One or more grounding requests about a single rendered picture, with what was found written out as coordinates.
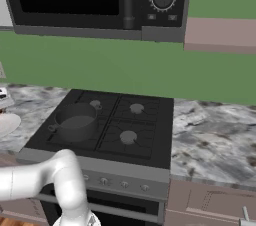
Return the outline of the pink drawer front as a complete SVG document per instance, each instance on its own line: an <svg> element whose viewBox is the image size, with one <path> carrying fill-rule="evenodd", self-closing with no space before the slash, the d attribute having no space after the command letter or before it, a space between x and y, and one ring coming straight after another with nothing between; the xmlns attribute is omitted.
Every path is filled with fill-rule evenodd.
<svg viewBox="0 0 256 226"><path fill-rule="evenodd" d="M172 180L164 226L239 226L243 207L256 221L256 192Z"/></svg>

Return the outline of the pink base cupboard door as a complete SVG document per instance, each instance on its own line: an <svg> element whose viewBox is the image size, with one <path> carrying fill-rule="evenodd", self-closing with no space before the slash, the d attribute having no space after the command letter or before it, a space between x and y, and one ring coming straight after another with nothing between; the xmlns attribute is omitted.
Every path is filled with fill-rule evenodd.
<svg viewBox="0 0 256 226"><path fill-rule="evenodd" d="M50 226L41 203L36 199L0 201L0 217L7 217L38 226Z"/></svg>

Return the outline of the white plate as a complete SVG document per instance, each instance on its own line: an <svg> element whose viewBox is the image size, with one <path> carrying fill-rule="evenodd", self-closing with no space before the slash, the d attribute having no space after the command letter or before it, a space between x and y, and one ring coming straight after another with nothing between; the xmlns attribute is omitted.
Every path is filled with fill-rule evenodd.
<svg viewBox="0 0 256 226"><path fill-rule="evenodd" d="M16 114L0 114L0 138L15 131L21 124L21 118Z"/></svg>

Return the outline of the grey small appliance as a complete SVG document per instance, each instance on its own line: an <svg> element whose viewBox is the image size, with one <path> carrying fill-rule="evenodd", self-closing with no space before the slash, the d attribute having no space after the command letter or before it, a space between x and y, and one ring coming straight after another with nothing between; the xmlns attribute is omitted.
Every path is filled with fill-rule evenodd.
<svg viewBox="0 0 256 226"><path fill-rule="evenodd" d="M14 104L9 91L6 87L0 87L0 109L5 109Z"/></svg>

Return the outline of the black gas hob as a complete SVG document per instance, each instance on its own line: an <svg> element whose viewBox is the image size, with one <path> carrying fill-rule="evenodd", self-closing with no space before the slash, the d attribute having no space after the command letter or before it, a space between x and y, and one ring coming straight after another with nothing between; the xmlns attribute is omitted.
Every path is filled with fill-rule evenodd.
<svg viewBox="0 0 256 226"><path fill-rule="evenodd" d="M174 100L172 98L71 90L55 108L69 104L100 104L98 129L87 142L68 143L48 127L55 113L29 139L25 148L167 169L171 161Z"/></svg>

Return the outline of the pink wall cupboard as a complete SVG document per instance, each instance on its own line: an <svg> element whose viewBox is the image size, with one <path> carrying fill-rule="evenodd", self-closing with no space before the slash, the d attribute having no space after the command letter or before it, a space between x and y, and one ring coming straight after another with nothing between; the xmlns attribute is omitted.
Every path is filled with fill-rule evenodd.
<svg viewBox="0 0 256 226"><path fill-rule="evenodd" d="M256 54L256 19L189 17L184 49Z"/></svg>

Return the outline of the grey oven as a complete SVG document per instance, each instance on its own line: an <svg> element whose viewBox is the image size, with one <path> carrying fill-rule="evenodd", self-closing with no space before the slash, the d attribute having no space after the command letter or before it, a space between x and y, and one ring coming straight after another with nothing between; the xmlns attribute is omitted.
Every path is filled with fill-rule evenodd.
<svg viewBox="0 0 256 226"><path fill-rule="evenodd" d="M170 153L169 145L156 144L142 147L137 144L103 144L96 150L72 146L80 163L86 182L87 193L93 202L144 211L158 216L158 225L163 225L164 208L167 202ZM108 184L102 185L101 178ZM129 183L123 188L121 182ZM148 185L144 192L141 185Z"/></svg>

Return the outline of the black microwave oven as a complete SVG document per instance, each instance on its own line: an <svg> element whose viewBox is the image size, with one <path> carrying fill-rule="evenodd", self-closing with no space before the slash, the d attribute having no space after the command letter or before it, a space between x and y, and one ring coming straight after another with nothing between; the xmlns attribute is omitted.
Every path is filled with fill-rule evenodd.
<svg viewBox="0 0 256 226"><path fill-rule="evenodd" d="M40 36L182 43L189 0L133 0L134 28L124 28L124 0L7 0L14 31Z"/></svg>

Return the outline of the white wall cupboard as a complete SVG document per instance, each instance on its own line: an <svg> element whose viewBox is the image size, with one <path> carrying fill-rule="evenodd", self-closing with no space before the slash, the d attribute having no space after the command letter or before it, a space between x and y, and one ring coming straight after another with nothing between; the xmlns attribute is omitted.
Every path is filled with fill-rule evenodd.
<svg viewBox="0 0 256 226"><path fill-rule="evenodd" d="M13 24L7 1L0 0L0 30L11 30L12 28Z"/></svg>

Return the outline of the dark grey pot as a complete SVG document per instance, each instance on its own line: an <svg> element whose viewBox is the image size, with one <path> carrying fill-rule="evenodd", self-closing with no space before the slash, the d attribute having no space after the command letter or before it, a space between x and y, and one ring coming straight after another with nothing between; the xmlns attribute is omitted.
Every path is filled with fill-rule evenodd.
<svg viewBox="0 0 256 226"><path fill-rule="evenodd" d="M90 139L98 128L98 113L88 103L69 104L59 109L48 130L65 142L83 142Z"/></svg>

